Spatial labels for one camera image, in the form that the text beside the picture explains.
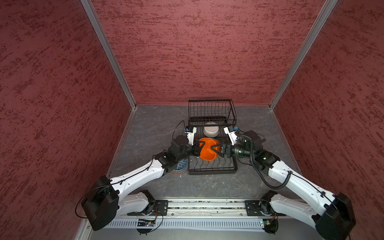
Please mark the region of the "orange bowl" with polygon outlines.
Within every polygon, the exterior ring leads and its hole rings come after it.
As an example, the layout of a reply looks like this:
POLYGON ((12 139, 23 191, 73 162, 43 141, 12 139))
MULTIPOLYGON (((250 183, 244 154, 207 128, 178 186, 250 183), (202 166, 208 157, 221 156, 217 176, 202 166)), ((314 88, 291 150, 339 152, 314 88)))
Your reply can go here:
POLYGON ((211 146, 220 145, 220 142, 218 140, 212 139, 212 138, 201 138, 199 142, 206 142, 206 145, 203 148, 201 148, 201 150, 206 149, 207 156, 200 156, 202 160, 213 161, 218 157, 217 155, 214 154, 214 151, 220 152, 221 150, 211 150, 211 146))

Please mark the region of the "white bowl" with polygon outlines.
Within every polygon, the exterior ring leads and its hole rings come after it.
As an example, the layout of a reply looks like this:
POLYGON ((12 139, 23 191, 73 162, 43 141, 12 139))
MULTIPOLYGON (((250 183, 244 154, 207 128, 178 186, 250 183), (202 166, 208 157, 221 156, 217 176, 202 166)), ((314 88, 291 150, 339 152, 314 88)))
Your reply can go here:
POLYGON ((220 127, 215 122, 207 122, 204 126, 203 133, 208 138, 215 138, 219 134, 220 127))

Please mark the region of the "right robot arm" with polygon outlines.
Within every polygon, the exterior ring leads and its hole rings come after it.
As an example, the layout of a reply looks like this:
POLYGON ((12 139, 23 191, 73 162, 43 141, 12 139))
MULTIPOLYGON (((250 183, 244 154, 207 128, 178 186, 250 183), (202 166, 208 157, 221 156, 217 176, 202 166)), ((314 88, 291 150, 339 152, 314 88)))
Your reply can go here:
POLYGON ((275 154, 264 149, 254 131, 226 132, 231 143, 206 144, 222 157, 248 158, 251 166, 270 188, 259 200, 265 216, 283 214, 313 227, 324 240, 345 240, 356 225, 350 198, 312 183, 275 154))

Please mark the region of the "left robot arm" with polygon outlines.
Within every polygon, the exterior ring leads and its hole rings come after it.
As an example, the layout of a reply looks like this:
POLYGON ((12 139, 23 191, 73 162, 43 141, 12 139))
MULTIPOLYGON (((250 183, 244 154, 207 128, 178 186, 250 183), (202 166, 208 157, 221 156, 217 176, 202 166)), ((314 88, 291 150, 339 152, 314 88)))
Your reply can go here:
POLYGON ((94 231, 107 226, 117 215, 142 212, 147 209, 152 195, 131 193, 148 182, 172 172, 178 163, 190 156, 199 156, 204 141, 190 145, 186 136, 177 136, 168 150, 152 157, 147 164, 119 177, 98 178, 79 201, 94 231))

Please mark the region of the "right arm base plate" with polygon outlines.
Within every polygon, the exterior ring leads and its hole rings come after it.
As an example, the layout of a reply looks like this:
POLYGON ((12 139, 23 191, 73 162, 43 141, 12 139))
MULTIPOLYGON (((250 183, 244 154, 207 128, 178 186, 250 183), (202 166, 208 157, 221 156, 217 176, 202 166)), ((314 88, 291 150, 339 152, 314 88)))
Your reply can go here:
POLYGON ((245 209, 248 217, 272 218, 276 214, 271 204, 266 200, 247 200, 245 201, 245 209))

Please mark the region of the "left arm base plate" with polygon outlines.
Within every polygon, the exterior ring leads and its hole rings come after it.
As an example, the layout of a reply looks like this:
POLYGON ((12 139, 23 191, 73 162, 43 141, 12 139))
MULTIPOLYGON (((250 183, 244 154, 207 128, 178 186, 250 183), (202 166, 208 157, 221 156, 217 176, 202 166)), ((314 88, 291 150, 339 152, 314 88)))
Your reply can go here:
POLYGON ((163 216, 166 216, 168 205, 168 200, 151 201, 142 212, 128 213, 127 216, 157 216, 159 213, 163 216))

